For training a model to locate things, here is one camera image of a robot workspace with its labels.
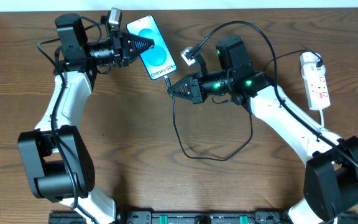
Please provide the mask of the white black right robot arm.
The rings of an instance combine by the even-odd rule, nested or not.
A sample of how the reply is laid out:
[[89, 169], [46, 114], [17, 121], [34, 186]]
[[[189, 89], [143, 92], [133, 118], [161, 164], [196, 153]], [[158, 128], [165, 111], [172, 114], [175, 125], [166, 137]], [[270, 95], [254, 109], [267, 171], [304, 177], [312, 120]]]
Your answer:
[[343, 139], [290, 100], [275, 81], [257, 72], [237, 35], [220, 40], [216, 50], [221, 69], [210, 72], [198, 47], [181, 56], [197, 65], [168, 89], [171, 96], [194, 104], [209, 96], [229, 94], [236, 105], [276, 131], [305, 165], [303, 199], [287, 212], [290, 223], [358, 223], [350, 210], [358, 205], [358, 138]]

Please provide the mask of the blue screen smartphone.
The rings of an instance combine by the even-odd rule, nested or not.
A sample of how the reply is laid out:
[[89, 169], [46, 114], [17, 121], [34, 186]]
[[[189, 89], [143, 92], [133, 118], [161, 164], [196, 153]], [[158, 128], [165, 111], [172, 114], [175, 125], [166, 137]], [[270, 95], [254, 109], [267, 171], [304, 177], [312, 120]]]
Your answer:
[[140, 55], [151, 80], [156, 80], [177, 70], [177, 65], [152, 15], [126, 25], [130, 34], [154, 41], [154, 46]]

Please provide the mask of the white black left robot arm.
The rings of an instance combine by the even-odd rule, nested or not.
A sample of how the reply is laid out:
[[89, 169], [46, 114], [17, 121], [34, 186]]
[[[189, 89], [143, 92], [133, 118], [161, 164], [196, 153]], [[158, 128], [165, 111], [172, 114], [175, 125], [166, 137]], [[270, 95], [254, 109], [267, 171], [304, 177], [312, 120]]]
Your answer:
[[112, 67], [128, 66], [154, 42], [123, 32], [122, 12], [116, 8], [91, 21], [99, 31], [94, 42], [88, 40], [85, 20], [77, 13], [55, 19], [58, 47], [49, 58], [53, 95], [42, 119], [19, 135], [17, 145], [36, 198], [66, 205], [86, 223], [126, 223], [115, 200], [96, 186], [94, 164], [78, 128], [96, 77]]

